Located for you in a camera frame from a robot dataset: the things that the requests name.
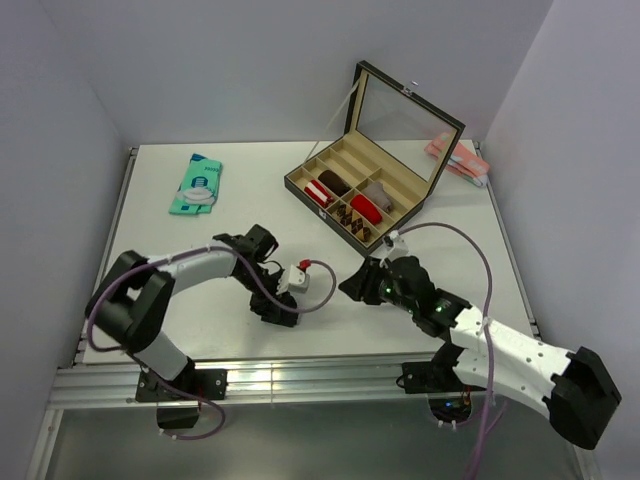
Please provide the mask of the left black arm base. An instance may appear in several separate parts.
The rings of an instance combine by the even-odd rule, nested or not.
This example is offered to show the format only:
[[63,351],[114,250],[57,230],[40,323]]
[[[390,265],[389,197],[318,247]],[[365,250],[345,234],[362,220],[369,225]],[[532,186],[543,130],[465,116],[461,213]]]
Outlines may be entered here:
[[[191,360],[174,380],[162,379],[149,367],[142,367],[134,400],[156,405],[156,424],[162,434],[176,440],[201,440],[220,432],[226,423],[218,401],[226,397],[227,379],[226,369],[198,369]],[[189,434],[206,407],[218,413],[217,425],[205,433]]]

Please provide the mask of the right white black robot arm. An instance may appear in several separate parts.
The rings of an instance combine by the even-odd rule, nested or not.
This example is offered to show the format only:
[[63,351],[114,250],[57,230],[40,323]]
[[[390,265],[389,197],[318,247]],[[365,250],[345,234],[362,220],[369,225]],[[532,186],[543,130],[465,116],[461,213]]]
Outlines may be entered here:
[[414,256],[384,265],[374,257],[339,285],[356,302],[394,305],[430,337],[443,340],[434,356],[402,365],[408,394],[479,390],[540,413],[565,440],[594,449],[621,403],[600,356],[546,344],[496,320],[467,300],[436,287]]

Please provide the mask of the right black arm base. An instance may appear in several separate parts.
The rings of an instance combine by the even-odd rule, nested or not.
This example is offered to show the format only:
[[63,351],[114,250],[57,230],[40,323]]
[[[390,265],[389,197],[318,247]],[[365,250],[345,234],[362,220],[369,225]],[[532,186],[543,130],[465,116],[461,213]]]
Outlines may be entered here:
[[459,427],[475,416],[472,394],[483,387],[463,384],[448,367],[432,360],[404,362],[396,386],[407,395],[426,395],[439,426]]

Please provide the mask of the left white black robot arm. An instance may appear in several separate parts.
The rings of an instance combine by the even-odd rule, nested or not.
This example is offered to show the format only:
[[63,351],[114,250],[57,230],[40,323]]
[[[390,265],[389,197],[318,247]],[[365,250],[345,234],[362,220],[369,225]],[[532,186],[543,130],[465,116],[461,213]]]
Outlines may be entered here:
[[281,273],[262,266],[277,249],[275,237],[254,225],[244,235],[219,234],[196,250],[163,264],[133,250],[122,253],[85,308],[92,324],[128,355],[159,376],[159,388],[183,399],[195,386],[193,361],[162,332],[171,298],[218,278],[233,278],[250,293],[249,309],[266,323],[297,325],[297,303],[278,291]]

